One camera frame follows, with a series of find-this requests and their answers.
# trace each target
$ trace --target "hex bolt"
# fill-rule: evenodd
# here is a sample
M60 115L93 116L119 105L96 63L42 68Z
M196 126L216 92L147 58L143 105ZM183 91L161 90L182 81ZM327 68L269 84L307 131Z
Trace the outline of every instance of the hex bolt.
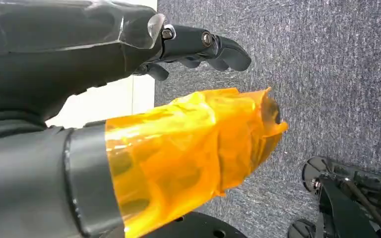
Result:
M212 44L212 36L211 36L211 33L205 31L203 34L202 34L202 43L205 47L210 47L211 44Z
M161 36L163 37L164 40L170 40L173 38L173 32L170 29L164 29L161 32Z

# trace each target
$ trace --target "black metal bracket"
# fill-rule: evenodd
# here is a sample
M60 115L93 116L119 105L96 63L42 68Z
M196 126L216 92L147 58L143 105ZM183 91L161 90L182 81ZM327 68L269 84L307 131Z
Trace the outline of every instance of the black metal bracket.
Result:
M378 238L364 212L335 186L332 179L322 175L318 181L319 210L332 217L335 237Z

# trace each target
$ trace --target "robotic finger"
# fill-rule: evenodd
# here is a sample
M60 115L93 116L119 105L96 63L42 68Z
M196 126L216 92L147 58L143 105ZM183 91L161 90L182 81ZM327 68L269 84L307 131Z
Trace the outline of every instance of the robotic finger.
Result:
M157 80L165 80L168 72L157 65L160 62L179 62L188 68L196 68L206 61L219 71L228 68L244 71L252 60L248 53L235 41L211 34L200 28L166 25L161 31L162 51L143 63L135 75L150 74Z

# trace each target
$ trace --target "orange protective film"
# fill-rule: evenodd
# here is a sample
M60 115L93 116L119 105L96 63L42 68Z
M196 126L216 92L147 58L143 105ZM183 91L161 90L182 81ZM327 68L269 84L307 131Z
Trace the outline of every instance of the orange protective film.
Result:
M209 90L106 121L106 148L126 238L140 237L238 186L287 123L270 89Z

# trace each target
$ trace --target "robotic hand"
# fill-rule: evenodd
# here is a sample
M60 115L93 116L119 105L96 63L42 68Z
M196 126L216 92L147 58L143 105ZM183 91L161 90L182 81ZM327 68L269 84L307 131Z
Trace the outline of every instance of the robotic hand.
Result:
M164 107L154 109L156 117L109 119L80 129L47 128L45 121L73 94L131 74L166 79L160 62L195 68L207 61L214 69L237 71L251 63L233 40L163 24L164 17L153 9L115 0L0 0L0 238L95 237L113 228L128 238L138 237L237 186L273 150L287 125L280 123L278 106L267 90L214 90L176 101L175 109L185 110L177 113L192 113L188 118L195 120L173 117L173 110ZM159 118L180 128L164 128ZM155 123L147 125L150 132L144 137L130 119ZM219 133L221 128L226 133ZM165 130L173 131L177 141L200 144L201 160L195 159L196 153L184 153L183 145L172 152L174 136L154 136ZM207 135L216 133L212 144L205 143ZM235 143L235 134L244 138L243 144ZM128 140L139 141L138 148L123 144ZM217 151L217 140L224 150ZM171 148L161 148L168 143ZM160 160L141 150L142 145L148 151L158 146L156 151L168 155L162 159L176 166L162 174L165 180L146 181L152 177L146 172L160 178L165 166L157 166ZM176 154L180 159L172 160ZM148 161L150 171L140 170L140 163ZM125 170L132 176L121 178L128 174ZM136 192L139 184L142 194ZM199 197L189 199L196 192Z

